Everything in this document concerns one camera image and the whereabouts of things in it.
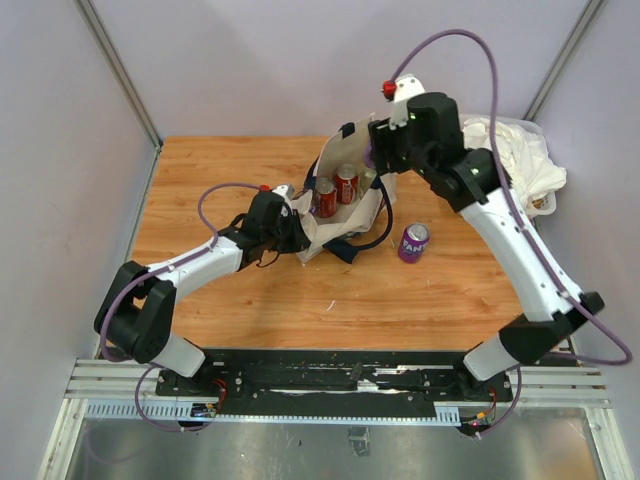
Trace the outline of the purple Fanta can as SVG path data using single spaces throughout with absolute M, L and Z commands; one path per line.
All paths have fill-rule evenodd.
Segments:
M 428 227 L 419 222 L 408 225 L 402 234 L 398 256 L 406 263 L 416 263 L 424 254 L 430 240 Z

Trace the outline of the clear glass drink bottle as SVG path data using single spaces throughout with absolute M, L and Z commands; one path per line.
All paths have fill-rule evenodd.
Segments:
M 366 194 L 376 177 L 377 172 L 375 169 L 369 167 L 365 167 L 363 169 L 362 173 L 359 175 L 359 190 L 362 196 Z

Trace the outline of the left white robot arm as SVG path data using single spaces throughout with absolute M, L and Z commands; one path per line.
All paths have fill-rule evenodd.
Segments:
M 123 264 L 94 320 L 102 347 L 112 344 L 140 364 L 171 370 L 190 394 L 207 393 L 214 371 L 204 351 L 172 332 L 174 310 L 209 283 L 259 263 L 266 252 L 295 253 L 309 241 L 292 208 L 293 187 L 259 190 L 249 211 L 211 240 L 149 266 Z

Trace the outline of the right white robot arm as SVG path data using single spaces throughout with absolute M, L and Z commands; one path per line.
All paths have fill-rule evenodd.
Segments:
M 489 379 L 532 365 L 604 308 L 562 272 L 517 205 L 493 151 L 464 145 L 456 102 L 444 93 L 396 96 L 389 118 L 369 125 L 381 173 L 413 171 L 481 236 L 509 278 L 521 314 L 469 350 L 453 375 L 455 392 L 474 400 Z

